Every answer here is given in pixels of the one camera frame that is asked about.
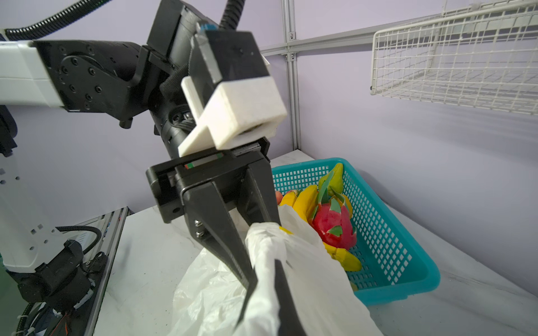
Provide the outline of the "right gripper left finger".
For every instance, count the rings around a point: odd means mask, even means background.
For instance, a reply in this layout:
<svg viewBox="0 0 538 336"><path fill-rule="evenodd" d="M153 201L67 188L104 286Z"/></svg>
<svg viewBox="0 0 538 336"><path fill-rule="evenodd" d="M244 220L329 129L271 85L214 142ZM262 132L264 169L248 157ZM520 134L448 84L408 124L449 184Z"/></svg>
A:
<svg viewBox="0 0 538 336"><path fill-rule="evenodd" d="M238 327L241 324L241 322L243 321L244 317L245 317L245 313L246 313L247 307L249 305L249 301L251 300L251 297L252 297L253 293L255 292L257 284L258 284L257 276L255 274L253 274L249 278L248 282L249 282L249 284L248 284L246 296L245 296L245 299L243 301L242 309L240 311L240 315L238 317L238 321L237 321L235 327Z"/></svg>

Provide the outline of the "white lemon print plastic bag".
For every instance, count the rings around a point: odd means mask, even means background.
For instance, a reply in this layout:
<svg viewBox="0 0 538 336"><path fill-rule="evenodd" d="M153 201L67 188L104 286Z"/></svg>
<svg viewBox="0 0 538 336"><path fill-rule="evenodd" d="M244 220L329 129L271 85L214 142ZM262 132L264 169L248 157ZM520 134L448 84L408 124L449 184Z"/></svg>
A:
<svg viewBox="0 0 538 336"><path fill-rule="evenodd" d="M347 274L318 234L288 206L280 222L240 224L258 284L235 327L245 288L216 256L202 250L176 287L172 335L278 335L275 260L280 260L306 335L379 335Z"/></svg>

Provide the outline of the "teal plastic basket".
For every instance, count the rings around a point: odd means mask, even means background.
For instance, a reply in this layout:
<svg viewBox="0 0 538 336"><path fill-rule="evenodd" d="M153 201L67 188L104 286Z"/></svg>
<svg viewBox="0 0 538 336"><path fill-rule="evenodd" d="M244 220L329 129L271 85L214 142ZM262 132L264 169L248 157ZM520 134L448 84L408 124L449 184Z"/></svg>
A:
<svg viewBox="0 0 538 336"><path fill-rule="evenodd" d="M276 167L273 181L283 193L303 189L339 163L343 164L343 192L353 206L351 224L358 232L351 252L362 264L361 271L347 275L358 288L354 294L372 306L435 290L441 282L435 262L347 160L330 158Z"/></svg>

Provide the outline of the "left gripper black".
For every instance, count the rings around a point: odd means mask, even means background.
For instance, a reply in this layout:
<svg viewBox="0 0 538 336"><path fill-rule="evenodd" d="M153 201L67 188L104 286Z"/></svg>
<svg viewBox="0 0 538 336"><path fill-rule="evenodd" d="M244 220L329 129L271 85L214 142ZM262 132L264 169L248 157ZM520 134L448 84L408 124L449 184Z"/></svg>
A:
<svg viewBox="0 0 538 336"><path fill-rule="evenodd" d="M183 1L162 1L147 41L161 74L148 104L170 161L147 170L166 223L189 232L248 288L254 278L228 212L248 225L280 222L270 161L271 76L254 36L238 29L243 1L215 23Z"/></svg>

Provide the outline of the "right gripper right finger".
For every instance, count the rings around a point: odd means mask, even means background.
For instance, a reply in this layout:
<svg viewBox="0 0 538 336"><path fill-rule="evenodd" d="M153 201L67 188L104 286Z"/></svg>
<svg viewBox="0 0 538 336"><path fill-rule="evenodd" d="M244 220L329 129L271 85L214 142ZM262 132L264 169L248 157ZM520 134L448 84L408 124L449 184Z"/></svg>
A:
<svg viewBox="0 0 538 336"><path fill-rule="evenodd" d="M305 336L305 330L300 322L291 291L280 260L275 260L275 292L279 302L278 318L280 327L277 334L280 336Z"/></svg>

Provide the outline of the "yellow fake banana bunch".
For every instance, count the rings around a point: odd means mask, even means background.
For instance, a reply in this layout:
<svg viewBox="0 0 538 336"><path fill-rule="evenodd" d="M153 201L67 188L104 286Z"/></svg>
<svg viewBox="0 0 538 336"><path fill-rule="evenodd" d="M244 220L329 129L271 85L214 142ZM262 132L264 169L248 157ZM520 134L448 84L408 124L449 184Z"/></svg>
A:
<svg viewBox="0 0 538 336"><path fill-rule="evenodd" d="M325 203L329 201L320 200L320 195L321 190L314 185L308 186L302 191L290 190L287 193L283 194L284 197L280 203L280 206L290 206L298 214L299 218L305 221L310 226L309 219L315 207L319 203ZM345 249L339 249L333 246L329 246L324 242L322 243L327 253L334 260L337 260L346 272L358 272L362 269L361 261L358 259L358 257L354 256L350 252L350 250L348 251Z"/></svg>

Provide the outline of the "pink fake dragon fruit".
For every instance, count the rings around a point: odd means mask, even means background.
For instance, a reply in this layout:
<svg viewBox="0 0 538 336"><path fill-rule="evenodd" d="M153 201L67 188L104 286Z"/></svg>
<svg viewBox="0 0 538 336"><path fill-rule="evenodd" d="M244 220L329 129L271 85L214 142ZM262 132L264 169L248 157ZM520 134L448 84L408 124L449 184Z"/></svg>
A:
<svg viewBox="0 0 538 336"><path fill-rule="evenodd" d="M351 223L352 215L353 206L348 197L336 193L328 202L315 207L309 224L325 244L349 251L357 243L357 230Z"/></svg>

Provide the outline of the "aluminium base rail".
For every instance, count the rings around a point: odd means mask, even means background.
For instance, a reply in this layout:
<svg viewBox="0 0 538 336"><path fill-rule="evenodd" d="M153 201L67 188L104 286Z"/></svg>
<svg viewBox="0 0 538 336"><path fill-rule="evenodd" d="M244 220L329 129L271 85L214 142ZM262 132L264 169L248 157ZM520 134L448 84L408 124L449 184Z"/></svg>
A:
<svg viewBox="0 0 538 336"><path fill-rule="evenodd" d="M15 335L92 335L131 211L120 208L61 228L58 256L33 273L12 273L24 300Z"/></svg>

